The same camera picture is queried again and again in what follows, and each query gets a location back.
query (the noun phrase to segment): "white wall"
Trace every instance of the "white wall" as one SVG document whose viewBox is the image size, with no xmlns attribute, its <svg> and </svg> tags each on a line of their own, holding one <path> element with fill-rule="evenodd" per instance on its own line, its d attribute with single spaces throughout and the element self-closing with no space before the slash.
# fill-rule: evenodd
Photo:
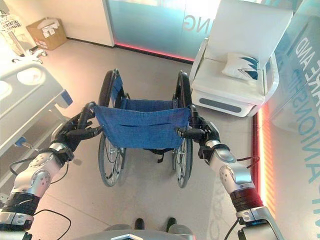
<svg viewBox="0 0 320 240">
<path fill-rule="evenodd" d="M 41 0 L 4 0 L 10 14 L 17 15 L 23 25 L 30 25 L 46 16 Z"/>
<path fill-rule="evenodd" d="M 44 17 L 59 18 L 62 20 L 67 37 L 114 46 L 104 0 L 4 1 L 10 9 L 10 13 L 19 16 L 25 26 Z"/>
<path fill-rule="evenodd" d="M 108 46 L 114 45 L 103 0 L 41 0 L 48 17 L 60 18 L 66 35 Z"/>
</svg>

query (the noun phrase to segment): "pillow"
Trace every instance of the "pillow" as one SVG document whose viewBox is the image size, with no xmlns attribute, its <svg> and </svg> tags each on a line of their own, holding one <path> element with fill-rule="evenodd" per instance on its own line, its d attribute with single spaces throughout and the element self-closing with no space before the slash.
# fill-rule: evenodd
<svg viewBox="0 0 320 240">
<path fill-rule="evenodd" d="M 222 70 L 224 75 L 243 80 L 258 80 L 258 60 L 251 56 L 229 52 Z"/>
</svg>

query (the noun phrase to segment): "red led light strip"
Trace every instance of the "red led light strip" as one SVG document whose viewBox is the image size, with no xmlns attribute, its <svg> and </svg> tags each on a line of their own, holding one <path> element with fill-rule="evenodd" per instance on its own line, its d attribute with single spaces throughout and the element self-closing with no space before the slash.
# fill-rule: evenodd
<svg viewBox="0 0 320 240">
<path fill-rule="evenodd" d="M 125 43 L 117 42 L 116 45 L 121 46 L 121 47 L 125 47 L 125 48 L 136 49 L 136 50 L 139 50 L 139 51 L 142 51 L 142 52 L 149 52 L 149 53 L 152 53 L 152 54 L 158 54 L 158 55 L 162 55 L 162 56 L 167 56 L 167 57 L 171 57 L 171 58 L 175 58 L 175 59 L 182 59 L 182 60 L 187 60 L 187 61 L 191 61 L 191 62 L 193 62 L 195 60 L 194 58 L 179 56 L 179 55 L 175 55 L 175 54 L 171 54 L 171 53 L 167 53 L 167 52 L 163 52 L 163 51 L 151 50 L 151 49 L 148 49 L 148 48 L 139 47 L 139 46 L 133 46 L 133 45 L 125 44 Z"/>
<path fill-rule="evenodd" d="M 259 194 L 263 204 L 267 206 L 274 218 L 276 218 L 275 205 L 275 178 L 273 152 L 271 144 L 270 122 L 268 105 L 264 105 L 258 112 L 258 141 L 259 141 Z"/>
</svg>

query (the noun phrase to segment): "wheelchair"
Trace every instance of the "wheelchair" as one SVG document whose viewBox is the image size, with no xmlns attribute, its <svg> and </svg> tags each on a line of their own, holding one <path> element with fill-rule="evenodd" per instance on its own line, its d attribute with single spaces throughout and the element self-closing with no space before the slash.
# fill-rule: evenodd
<svg viewBox="0 0 320 240">
<path fill-rule="evenodd" d="M 180 188 L 190 178 L 193 164 L 192 139 L 178 136 L 176 129 L 189 127 L 192 104 L 189 77 L 178 74 L 172 100 L 136 100 L 124 92 L 117 69 L 106 73 L 98 104 L 93 107 L 103 131 L 98 165 L 103 183 L 112 187 L 125 167 L 126 149 L 141 148 L 162 155 L 172 151 L 172 168 Z"/>
</svg>

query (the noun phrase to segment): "gray floor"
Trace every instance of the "gray floor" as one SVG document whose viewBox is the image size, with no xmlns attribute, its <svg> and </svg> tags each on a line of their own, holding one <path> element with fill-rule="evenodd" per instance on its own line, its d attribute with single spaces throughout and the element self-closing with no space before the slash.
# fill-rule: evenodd
<svg viewBox="0 0 320 240">
<path fill-rule="evenodd" d="M 90 101 L 97 101 L 104 75 L 118 68 L 124 90 L 132 99 L 170 100 L 178 72 L 190 72 L 191 65 L 118 48 L 107 48 L 69 40 L 42 58 L 44 66 L 70 93 L 73 104 L 61 109 L 72 117 Z M 198 107 L 220 131 L 221 141 L 237 157 L 251 154 L 252 119 Z M 143 218 L 148 229 L 163 230 L 169 217 L 188 226 L 199 240 L 222 240 L 236 220 L 231 200 L 215 173 L 193 149 L 192 175 L 180 189 L 172 170 L 171 154 L 163 163 L 141 149 L 129 149 L 124 174 L 116 186 L 106 187 L 98 169 L 99 138 L 83 141 L 75 151 L 69 173 L 48 189 L 38 209 L 67 215 L 72 226 L 64 239 L 100 232 L 113 224 L 133 225 Z M 62 169 L 59 178 L 64 174 Z M 51 213 L 35 217 L 34 239 L 57 239 L 68 222 Z M 229 239 L 237 239 L 234 230 Z"/>
</svg>

